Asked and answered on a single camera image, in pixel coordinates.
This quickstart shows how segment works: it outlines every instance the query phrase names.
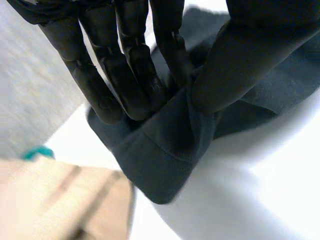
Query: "teal object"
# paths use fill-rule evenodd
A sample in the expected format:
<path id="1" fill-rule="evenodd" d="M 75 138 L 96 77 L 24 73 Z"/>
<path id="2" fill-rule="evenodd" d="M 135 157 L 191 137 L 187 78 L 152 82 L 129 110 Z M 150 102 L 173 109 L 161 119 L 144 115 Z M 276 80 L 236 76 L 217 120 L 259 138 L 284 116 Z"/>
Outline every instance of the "teal object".
<path id="1" fill-rule="evenodd" d="M 46 146 L 37 146 L 32 148 L 30 151 L 24 153 L 22 155 L 22 159 L 27 162 L 33 162 L 35 160 L 35 156 L 41 154 L 43 156 L 49 157 L 49 158 L 55 158 L 54 151 L 52 151 L 50 148 Z"/>

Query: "gray floor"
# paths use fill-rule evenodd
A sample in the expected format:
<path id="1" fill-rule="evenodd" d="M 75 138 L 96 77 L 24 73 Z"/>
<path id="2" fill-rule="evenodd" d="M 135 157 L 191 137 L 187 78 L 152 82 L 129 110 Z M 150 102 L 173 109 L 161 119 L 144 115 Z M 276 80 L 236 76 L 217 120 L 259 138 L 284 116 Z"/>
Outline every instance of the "gray floor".
<path id="1" fill-rule="evenodd" d="M 151 31 L 149 16 L 146 36 Z M 14 158 L 43 144 L 85 98 L 40 29 L 5 0 L 0 33 L 0 158 Z"/>

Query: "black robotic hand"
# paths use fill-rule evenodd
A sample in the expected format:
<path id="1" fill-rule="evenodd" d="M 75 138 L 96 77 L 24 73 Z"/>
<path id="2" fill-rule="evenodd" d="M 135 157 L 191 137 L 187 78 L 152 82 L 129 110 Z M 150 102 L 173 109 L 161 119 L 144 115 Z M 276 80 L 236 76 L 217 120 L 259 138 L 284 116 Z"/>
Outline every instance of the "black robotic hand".
<path id="1" fill-rule="evenodd" d="M 145 44 L 148 0 L 8 0 L 39 24 L 100 119 L 112 124 L 123 110 L 136 121 L 168 100 Z M 268 71 L 320 32 L 320 0 L 226 0 L 231 19 L 220 30 L 192 86 L 201 112 L 222 110 L 243 97 Z M 179 35 L 184 0 L 150 0 L 157 45 L 179 87 L 193 65 Z M 82 23 L 114 94 L 83 42 Z M 118 45 L 117 26 L 124 54 Z M 315 59 L 319 50 L 315 49 Z"/>
<path id="2" fill-rule="evenodd" d="M 157 76 L 145 42 L 148 0 L 8 2 L 28 22 L 39 25 L 104 123 L 117 122 L 123 111 L 131 119 L 142 121 L 167 103 L 167 89 Z M 150 4 L 156 42 L 181 87 L 193 70 L 184 39 L 179 35 L 184 0 L 150 0 Z M 92 63 L 79 21 L 113 93 Z"/>

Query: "folded fabric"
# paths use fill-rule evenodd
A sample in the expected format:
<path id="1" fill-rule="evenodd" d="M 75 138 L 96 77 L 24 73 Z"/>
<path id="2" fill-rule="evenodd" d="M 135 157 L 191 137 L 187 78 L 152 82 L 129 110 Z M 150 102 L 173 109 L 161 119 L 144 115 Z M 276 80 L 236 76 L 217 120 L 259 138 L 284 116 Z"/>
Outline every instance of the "folded fabric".
<path id="1" fill-rule="evenodd" d="M 228 19 L 227 14 L 196 8 L 186 11 L 180 32 L 197 68 L 193 78 Z M 166 204 L 177 195 L 212 140 L 266 123 L 316 91 L 320 85 L 316 49 L 320 49 L 319 34 L 271 70 L 242 99 L 215 114 L 197 111 L 191 104 L 190 88 L 184 87 L 145 122 L 124 116 L 117 124 L 106 125 L 92 109 L 87 120 L 128 179 L 154 203 Z M 159 77 L 170 87 L 172 77 L 158 48 L 152 59 Z"/>

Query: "white surface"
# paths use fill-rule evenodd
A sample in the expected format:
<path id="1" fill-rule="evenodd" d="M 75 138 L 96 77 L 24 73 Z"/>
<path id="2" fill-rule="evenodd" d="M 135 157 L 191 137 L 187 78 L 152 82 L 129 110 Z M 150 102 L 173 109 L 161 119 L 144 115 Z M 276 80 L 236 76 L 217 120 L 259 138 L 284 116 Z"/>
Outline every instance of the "white surface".
<path id="1" fill-rule="evenodd" d="M 227 9 L 208 2 L 197 3 Z M 116 169 L 84 112 L 47 146 L 59 160 Z M 152 204 L 137 191 L 130 240 L 320 240 L 319 136 L 320 89 L 266 125 L 215 140 L 173 203 Z"/>

